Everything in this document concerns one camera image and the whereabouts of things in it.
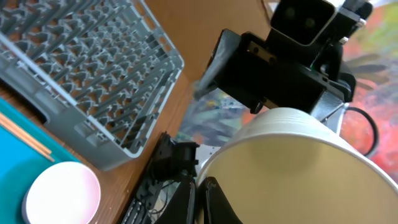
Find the blue tray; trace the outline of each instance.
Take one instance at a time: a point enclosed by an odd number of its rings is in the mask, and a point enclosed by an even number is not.
[[[0,126],[0,223],[24,223],[22,200],[36,177],[56,163],[78,160],[3,99],[0,112],[49,148],[55,159],[50,162]]]

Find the plastic dish rack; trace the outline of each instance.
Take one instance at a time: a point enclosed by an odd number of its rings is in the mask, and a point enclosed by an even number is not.
[[[183,68],[143,1],[1,1],[0,78],[95,167],[140,156]]]

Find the white plastic bowl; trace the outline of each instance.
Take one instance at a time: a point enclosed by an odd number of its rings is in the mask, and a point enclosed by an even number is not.
[[[100,205],[100,183],[79,162],[61,162],[41,173],[25,195],[22,216],[29,224],[85,224]]]
[[[397,224],[398,185],[314,117],[256,116],[198,175],[215,177],[242,223]],[[197,223],[203,223],[204,213]]]

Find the wooden stick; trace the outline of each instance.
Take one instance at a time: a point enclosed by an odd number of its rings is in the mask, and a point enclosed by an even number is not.
[[[49,156],[49,154],[51,154],[51,151],[49,149],[47,149],[45,146],[43,146],[43,144],[34,139],[30,134],[26,133],[22,128],[20,128],[17,124],[8,119],[2,113],[0,113],[0,125],[6,128],[10,133],[15,135],[15,137],[24,141],[32,149],[36,150],[38,153],[46,157],[48,160],[54,162],[54,159]]]

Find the wooden surface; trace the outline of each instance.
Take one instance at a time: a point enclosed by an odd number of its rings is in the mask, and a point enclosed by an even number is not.
[[[221,31],[253,32],[265,39],[270,27],[261,0],[145,0],[185,61],[191,81],[203,75]]]
[[[88,165],[97,175],[101,184],[101,203],[94,219],[91,221],[93,224],[116,223],[160,134],[167,131],[171,136],[176,135],[185,110],[189,104],[191,92],[190,82],[184,74],[181,74],[141,156],[116,169],[108,172],[101,172],[86,162],[84,158],[71,150],[61,140],[45,130],[32,108],[27,106],[26,100],[17,96],[12,89],[5,86],[3,83],[0,83],[0,96],[2,98],[36,125],[40,126],[49,136],[53,137],[59,144],[68,149],[84,164]]]

